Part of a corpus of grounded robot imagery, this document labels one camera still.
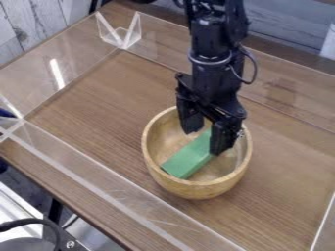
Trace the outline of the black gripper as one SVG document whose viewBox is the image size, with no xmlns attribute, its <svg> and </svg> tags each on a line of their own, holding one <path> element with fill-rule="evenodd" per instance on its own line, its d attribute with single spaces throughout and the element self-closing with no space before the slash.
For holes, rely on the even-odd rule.
<svg viewBox="0 0 335 251">
<path fill-rule="evenodd" d="M 176 109 L 185 134 L 196 132 L 204 120 L 212 122 L 209 153 L 219 156 L 235 146 L 245 119 L 236 94 L 243 83 L 244 55 L 232 52 L 224 58 L 200 58 L 188 54 L 191 74 L 177 73 Z"/>
</svg>

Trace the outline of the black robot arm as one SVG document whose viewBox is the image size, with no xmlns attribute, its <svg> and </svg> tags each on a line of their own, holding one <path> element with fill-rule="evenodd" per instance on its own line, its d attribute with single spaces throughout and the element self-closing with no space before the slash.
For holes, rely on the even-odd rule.
<svg viewBox="0 0 335 251">
<path fill-rule="evenodd" d="M 191 35 L 191 72 L 175 75 L 176 108 L 183 131 L 200 130 L 209 121 L 209 153 L 235 146 L 247 112 L 237 101 L 248 19 L 243 0 L 184 0 Z"/>
</svg>

